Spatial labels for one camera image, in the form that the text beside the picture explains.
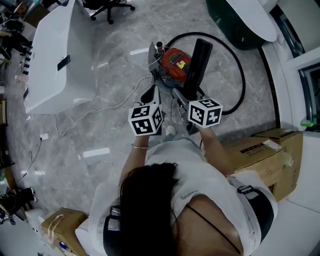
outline white cube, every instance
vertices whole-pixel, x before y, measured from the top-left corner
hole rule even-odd
[[[156,134],[163,116],[162,106],[150,104],[129,109],[128,121],[135,136]]]
[[[206,128],[220,124],[223,106],[212,98],[189,102],[188,120]]]

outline dark hair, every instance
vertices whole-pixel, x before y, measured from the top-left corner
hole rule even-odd
[[[120,185],[121,255],[176,256],[172,191],[176,163],[146,165],[129,172]]]

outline brown box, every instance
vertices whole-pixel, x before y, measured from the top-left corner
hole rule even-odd
[[[230,156],[234,171],[256,171],[269,187],[278,182],[284,165],[284,149],[264,137],[248,137],[223,145]]]
[[[86,220],[86,214],[82,211],[60,208],[41,224],[42,230],[45,234],[48,233],[48,228],[50,224],[58,215],[64,215],[64,218],[54,229],[54,245],[58,247],[60,251],[62,251],[61,247],[59,246],[59,242],[62,242],[69,249],[71,249],[75,255],[87,256],[85,250],[82,248],[81,244],[79,243],[76,237],[76,229],[80,226],[82,222]],[[55,226],[57,221],[55,221],[51,225],[50,235],[52,233],[52,228]]]
[[[300,173],[303,133],[283,128],[274,128],[254,134],[255,137],[269,137],[284,147],[284,152],[292,157],[291,166],[284,166],[281,179],[273,186],[273,195],[277,201],[288,196],[297,186]]]

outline white shirt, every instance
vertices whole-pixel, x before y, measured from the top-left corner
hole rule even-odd
[[[196,195],[206,195],[223,212],[237,230],[243,247],[243,254],[249,256],[260,244],[236,189],[212,165],[206,162],[203,153],[187,139],[163,142],[147,152],[146,165],[177,163],[176,179],[171,206],[175,216],[179,216],[186,204]],[[255,171],[234,174],[240,182],[253,187],[268,188]],[[100,184],[95,192],[90,217],[89,233],[95,249],[106,255],[103,246],[103,229],[110,206],[117,204],[118,184]],[[274,217],[277,203],[271,192],[266,195],[271,202]]]

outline gray floor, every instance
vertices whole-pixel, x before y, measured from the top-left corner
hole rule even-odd
[[[131,51],[149,47],[152,40],[163,40],[162,37],[170,40],[191,31],[209,33],[228,42],[210,18],[205,0],[136,0],[135,4],[136,11],[114,8],[113,25],[108,24],[106,13],[101,13],[92,22],[97,93],[105,100],[96,97],[91,102],[59,113],[57,126],[62,133],[89,110],[121,103],[138,80],[148,75],[148,54],[130,55]],[[142,12],[152,19],[162,36]],[[32,37],[31,30],[26,29],[25,33]],[[191,55],[195,41],[195,37],[190,37],[180,40],[174,46]],[[230,46],[243,67],[246,94],[240,108],[231,115],[223,116],[221,124],[213,128],[223,140],[250,135],[275,125],[271,90],[258,50],[240,51]],[[240,72],[232,56],[222,46],[213,42],[213,47],[201,87],[227,110],[240,96]],[[40,133],[43,132],[41,125],[33,121],[32,115],[25,113],[24,84],[14,79],[20,73],[19,61],[20,56],[13,53],[12,63],[7,70],[8,85],[5,90],[9,125],[7,140],[9,154],[15,162],[12,168],[17,179],[30,165],[28,151],[36,155]],[[97,185],[105,180],[118,182],[134,141],[127,121],[128,109],[133,105],[135,96],[150,81],[143,80],[134,95],[121,107],[90,113],[56,142],[42,142],[28,175],[19,181],[20,187],[32,186],[35,189],[38,198],[35,206],[45,211],[67,207],[89,213]],[[171,121],[171,97],[165,90],[161,91],[163,110],[167,113],[164,126],[173,123],[179,134],[185,135],[177,104],[172,103]],[[43,123],[45,131],[56,138],[52,115],[35,115],[35,119]],[[83,152],[101,148],[109,148],[110,153],[84,158]]]

